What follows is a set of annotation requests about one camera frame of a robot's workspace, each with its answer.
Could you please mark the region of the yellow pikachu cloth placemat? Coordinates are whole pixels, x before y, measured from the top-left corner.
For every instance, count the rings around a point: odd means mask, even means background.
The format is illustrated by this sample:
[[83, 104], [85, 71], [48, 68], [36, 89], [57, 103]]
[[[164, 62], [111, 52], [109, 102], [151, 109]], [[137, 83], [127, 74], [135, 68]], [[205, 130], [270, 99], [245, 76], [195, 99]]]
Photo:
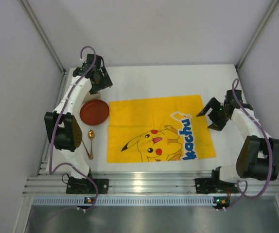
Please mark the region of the yellow pikachu cloth placemat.
[[112, 101], [108, 163], [195, 161], [216, 156], [200, 95]]

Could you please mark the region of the beige paper cup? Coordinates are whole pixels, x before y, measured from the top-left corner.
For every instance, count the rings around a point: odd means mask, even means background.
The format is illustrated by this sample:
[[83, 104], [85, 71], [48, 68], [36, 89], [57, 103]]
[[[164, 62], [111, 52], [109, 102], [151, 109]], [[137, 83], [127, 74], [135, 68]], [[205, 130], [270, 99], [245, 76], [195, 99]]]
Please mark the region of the beige paper cup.
[[88, 101], [91, 101], [91, 100], [100, 99], [100, 97], [101, 97], [101, 93], [100, 92], [97, 92], [95, 94], [91, 94], [88, 91], [86, 96], [85, 96], [85, 98], [84, 98], [84, 101], [88, 102]]

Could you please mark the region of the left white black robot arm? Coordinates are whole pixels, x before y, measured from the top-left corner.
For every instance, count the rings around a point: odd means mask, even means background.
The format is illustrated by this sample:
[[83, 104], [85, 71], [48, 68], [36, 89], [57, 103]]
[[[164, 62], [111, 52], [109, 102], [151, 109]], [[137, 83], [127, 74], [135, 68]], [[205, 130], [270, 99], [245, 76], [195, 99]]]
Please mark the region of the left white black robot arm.
[[85, 97], [94, 99], [100, 90], [112, 86], [103, 57], [88, 54], [81, 67], [73, 72], [64, 97], [52, 112], [44, 116], [50, 143], [49, 173], [69, 166], [75, 179], [89, 179], [90, 167], [81, 152], [82, 130], [75, 117], [80, 112]]

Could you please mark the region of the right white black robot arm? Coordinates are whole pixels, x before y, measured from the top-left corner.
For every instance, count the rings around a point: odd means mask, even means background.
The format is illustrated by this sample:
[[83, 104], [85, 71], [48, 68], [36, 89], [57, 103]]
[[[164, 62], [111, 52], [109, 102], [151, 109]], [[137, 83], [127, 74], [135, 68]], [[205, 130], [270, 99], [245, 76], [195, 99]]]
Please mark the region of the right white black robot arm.
[[261, 127], [250, 104], [242, 100], [241, 90], [228, 90], [225, 101], [211, 98], [198, 116], [208, 115], [209, 129], [221, 131], [232, 121], [244, 140], [235, 164], [212, 170], [210, 178], [195, 179], [196, 192], [201, 194], [237, 193], [236, 181], [252, 178], [274, 181], [279, 174], [279, 139], [272, 138]]

